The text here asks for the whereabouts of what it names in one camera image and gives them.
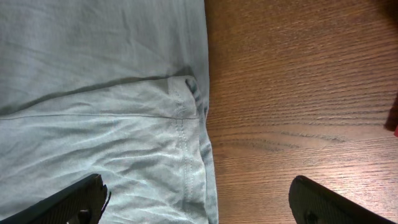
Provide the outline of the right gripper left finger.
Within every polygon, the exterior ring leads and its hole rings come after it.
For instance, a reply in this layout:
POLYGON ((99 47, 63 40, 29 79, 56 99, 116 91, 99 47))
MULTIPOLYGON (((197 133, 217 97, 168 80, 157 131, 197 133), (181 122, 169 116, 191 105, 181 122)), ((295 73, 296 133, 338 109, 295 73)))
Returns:
POLYGON ((91 174, 1 224, 98 224, 111 199, 99 174, 91 174))

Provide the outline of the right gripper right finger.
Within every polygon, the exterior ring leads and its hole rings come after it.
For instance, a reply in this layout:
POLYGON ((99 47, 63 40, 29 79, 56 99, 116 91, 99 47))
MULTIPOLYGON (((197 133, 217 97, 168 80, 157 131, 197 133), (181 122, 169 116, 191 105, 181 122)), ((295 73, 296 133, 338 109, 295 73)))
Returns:
POLYGON ((303 175, 290 185, 289 206, 298 224, 394 224, 303 175))

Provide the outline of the light blue t-shirt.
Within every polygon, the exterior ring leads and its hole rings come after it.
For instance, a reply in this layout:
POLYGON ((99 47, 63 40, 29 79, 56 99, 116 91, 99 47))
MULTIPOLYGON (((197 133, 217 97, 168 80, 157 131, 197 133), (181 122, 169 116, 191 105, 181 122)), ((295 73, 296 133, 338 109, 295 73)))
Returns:
POLYGON ((1 2, 1 218, 90 175, 101 223, 218 223, 205 3, 1 2))

